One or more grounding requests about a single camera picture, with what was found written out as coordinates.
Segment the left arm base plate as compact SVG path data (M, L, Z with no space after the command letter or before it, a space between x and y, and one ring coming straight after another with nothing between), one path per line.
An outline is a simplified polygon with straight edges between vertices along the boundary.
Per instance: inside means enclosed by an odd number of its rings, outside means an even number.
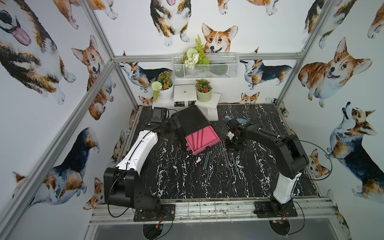
M175 204L162 204L153 211L136 210L134 222L174 221Z

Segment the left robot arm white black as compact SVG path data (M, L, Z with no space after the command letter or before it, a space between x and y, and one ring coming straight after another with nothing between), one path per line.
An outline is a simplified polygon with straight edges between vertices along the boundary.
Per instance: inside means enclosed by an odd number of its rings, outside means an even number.
M180 127L176 114L161 123L150 122L144 126L123 160L114 168L107 168L104 172L105 203L108 206L127 207L147 212L156 212L161 207L157 197L145 193L140 173L159 138Z

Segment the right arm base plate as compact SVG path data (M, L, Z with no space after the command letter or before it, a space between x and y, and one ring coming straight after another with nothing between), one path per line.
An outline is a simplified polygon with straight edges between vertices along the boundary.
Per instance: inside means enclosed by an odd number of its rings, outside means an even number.
M280 204L276 201L254 202L254 206L254 214L256 214L258 218L282 218L283 216L298 216L293 201L289 201L286 204Z

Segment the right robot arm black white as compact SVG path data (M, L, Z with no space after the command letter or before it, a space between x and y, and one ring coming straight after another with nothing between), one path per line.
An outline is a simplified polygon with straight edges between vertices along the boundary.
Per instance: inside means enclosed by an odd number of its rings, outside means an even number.
M271 202L285 205L292 201L292 192L309 159L298 137L294 135L275 135L245 119L226 116L227 127L232 137L226 140L229 151L242 151L247 141L257 142L269 148L275 156L279 177Z

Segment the black drawer cabinet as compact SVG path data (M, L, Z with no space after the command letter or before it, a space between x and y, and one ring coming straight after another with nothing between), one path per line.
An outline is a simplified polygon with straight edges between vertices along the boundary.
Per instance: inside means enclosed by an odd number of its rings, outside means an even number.
M187 144L187 136L204 129L205 127L211 126L210 121L198 106L191 106L179 111L176 120L176 135L183 145Z

